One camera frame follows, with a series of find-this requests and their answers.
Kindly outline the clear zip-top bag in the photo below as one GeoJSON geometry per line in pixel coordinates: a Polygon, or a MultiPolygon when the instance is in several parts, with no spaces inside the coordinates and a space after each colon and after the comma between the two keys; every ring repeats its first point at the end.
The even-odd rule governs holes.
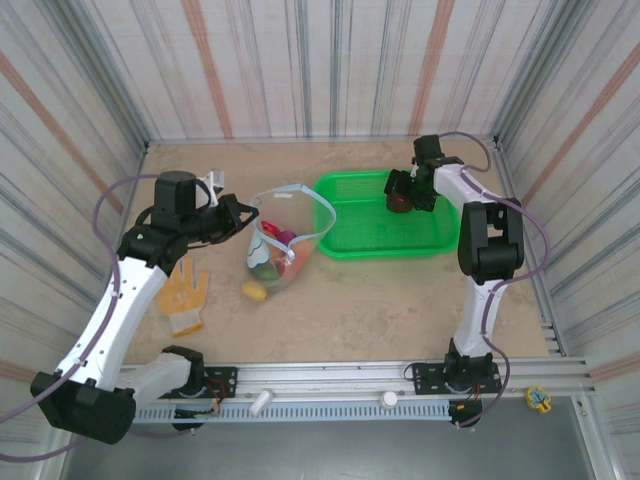
{"type": "MultiPolygon", "coordinates": [[[[258,265],[271,264],[281,275],[283,257],[291,245],[299,242],[306,242],[313,248],[310,259],[337,220],[336,210],[331,203],[304,184],[290,184],[259,193],[252,199],[251,205],[259,210],[259,216],[251,223],[252,236],[246,257],[248,274],[250,269],[258,265]],[[262,221],[270,222],[280,231],[291,230],[297,237],[285,246],[277,238],[263,232],[262,221]]],[[[284,288],[295,278],[284,279],[284,288]]]]}

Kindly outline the green toy bell pepper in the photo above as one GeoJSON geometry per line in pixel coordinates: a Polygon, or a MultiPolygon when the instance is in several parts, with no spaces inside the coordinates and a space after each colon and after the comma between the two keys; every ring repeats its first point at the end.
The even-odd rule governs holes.
{"type": "Polygon", "coordinates": [[[263,295],[279,292],[285,287],[279,270],[271,264],[262,264],[250,269],[249,278],[263,295]]]}

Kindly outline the orange toy food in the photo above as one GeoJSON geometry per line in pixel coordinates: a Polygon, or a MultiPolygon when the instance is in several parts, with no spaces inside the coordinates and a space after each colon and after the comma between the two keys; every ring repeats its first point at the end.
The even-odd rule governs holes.
{"type": "Polygon", "coordinates": [[[295,278],[309,259],[313,248],[306,242],[290,246],[281,263],[281,277],[285,280],[295,278]]]}

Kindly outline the green plastic basket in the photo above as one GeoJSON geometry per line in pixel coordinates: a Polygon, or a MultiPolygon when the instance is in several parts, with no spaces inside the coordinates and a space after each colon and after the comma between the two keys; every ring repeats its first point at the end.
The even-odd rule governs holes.
{"type": "Polygon", "coordinates": [[[328,173],[314,191],[336,211],[333,227],[318,248],[337,260],[429,257],[457,249],[459,216],[440,197],[432,212],[398,214],[387,209],[387,170],[328,173]]]}

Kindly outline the yellow work glove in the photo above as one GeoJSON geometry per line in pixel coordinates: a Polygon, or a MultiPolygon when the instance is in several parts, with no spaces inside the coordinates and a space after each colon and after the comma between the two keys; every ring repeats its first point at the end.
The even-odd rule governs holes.
{"type": "Polygon", "coordinates": [[[203,327],[201,310],[207,299],[209,272],[195,273],[194,259],[185,256],[176,265],[156,299],[161,312],[169,319],[173,337],[182,337],[203,327]]]}

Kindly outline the white cylindrical knob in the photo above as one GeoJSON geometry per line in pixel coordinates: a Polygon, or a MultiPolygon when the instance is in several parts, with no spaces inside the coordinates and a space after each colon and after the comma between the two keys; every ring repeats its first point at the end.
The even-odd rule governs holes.
{"type": "Polygon", "coordinates": [[[249,413],[253,417],[259,416],[273,401],[274,394],[269,389],[263,389],[249,407],[249,413]]]}

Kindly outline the yellow toy with green tree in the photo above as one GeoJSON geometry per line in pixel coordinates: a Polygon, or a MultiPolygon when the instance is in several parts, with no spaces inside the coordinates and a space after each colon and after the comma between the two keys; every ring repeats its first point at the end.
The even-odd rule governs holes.
{"type": "Polygon", "coordinates": [[[551,406],[551,395],[541,386],[535,385],[525,391],[525,400],[530,409],[540,414],[548,413],[551,406]]]}

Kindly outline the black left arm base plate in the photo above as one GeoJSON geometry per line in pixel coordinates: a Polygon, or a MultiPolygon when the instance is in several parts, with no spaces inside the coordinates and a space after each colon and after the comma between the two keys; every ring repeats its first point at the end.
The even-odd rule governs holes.
{"type": "Polygon", "coordinates": [[[234,398],[238,386],[237,367],[206,366],[204,368],[204,386],[201,398],[220,399],[234,398]]]}

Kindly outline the aluminium mounting rail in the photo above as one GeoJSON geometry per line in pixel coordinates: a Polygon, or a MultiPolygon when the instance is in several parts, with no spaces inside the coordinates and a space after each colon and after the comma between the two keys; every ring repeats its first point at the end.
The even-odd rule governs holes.
{"type": "MultiPolygon", "coordinates": [[[[411,370],[402,361],[239,364],[235,399],[254,399],[264,390],[285,401],[376,400],[393,391],[402,400],[415,396],[411,370]]],[[[522,398],[540,386],[552,397],[596,393],[583,358],[515,358],[503,393],[522,398]]]]}

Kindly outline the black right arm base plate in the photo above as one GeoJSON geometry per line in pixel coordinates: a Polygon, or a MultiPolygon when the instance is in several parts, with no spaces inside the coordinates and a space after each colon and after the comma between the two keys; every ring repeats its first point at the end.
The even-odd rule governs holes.
{"type": "Polygon", "coordinates": [[[473,391],[498,393],[502,378],[493,363],[454,367],[441,363],[415,363],[411,365],[412,383],[416,395],[463,395],[473,391]]]}

